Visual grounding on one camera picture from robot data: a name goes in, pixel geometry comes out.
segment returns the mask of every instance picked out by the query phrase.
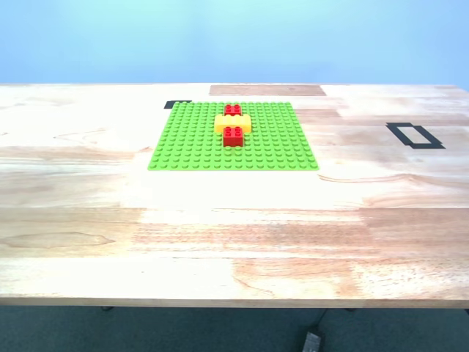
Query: black tape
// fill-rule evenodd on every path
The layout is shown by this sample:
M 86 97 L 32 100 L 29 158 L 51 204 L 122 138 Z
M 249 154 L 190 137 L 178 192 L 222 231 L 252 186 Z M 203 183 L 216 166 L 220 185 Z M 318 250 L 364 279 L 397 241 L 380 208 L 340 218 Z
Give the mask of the black tape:
M 168 100 L 166 101 L 165 109 L 173 109 L 175 103 L 190 103 L 192 100 Z
M 403 145 L 408 145 L 412 149 L 445 149 L 442 143 L 435 138 L 429 131 L 422 126 L 414 126 L 409 122 L 388 122 L 386 127 L 402 142 Z M 399 129 L 400 127 L 414 127 L 429 143 L 413 143 L 408 137 Z

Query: red lego brick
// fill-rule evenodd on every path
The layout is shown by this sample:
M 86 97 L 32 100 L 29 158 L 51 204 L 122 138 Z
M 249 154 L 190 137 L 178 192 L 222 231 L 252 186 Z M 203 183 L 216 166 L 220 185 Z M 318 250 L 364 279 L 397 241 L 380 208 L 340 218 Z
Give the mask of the red lego brick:
M 243 146 L 243 129 L 241 127 L 225 127 L 223 129 L 223 146 L 224 147 L 242 147 Z
M 225 105 L 225 115 L 242 115 L 241 114 L 241 106 L 239 104 L 236 105 Z

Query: blue wall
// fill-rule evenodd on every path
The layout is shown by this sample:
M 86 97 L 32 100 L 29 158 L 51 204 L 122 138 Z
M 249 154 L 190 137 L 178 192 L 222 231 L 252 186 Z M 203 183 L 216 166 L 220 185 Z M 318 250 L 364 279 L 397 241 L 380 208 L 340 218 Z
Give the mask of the blue wall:
M 467 0 L 0 1 L 0 82 L 469 89 Z

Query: green lego baseplate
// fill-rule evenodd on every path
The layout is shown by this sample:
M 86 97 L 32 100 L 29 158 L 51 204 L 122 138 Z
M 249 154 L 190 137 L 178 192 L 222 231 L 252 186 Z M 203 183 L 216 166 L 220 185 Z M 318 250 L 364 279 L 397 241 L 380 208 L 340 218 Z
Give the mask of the green lego baseplate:
M 217 114 L 240 104 L 251 115 L 243 147 L 223 147 Z M 148 170 L 318 170 L 290 103 L 175 103 Z

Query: wooden table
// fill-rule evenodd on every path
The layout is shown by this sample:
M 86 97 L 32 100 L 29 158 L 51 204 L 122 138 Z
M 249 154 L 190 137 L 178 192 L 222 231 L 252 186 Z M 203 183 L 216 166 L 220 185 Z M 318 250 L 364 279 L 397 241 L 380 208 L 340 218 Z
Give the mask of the wooden table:
M 289 101 L 320 171 L 149 172 L 167 100 Z M 457 87 L 1 86 L 0 175 L 0 304 L 469 307 Z

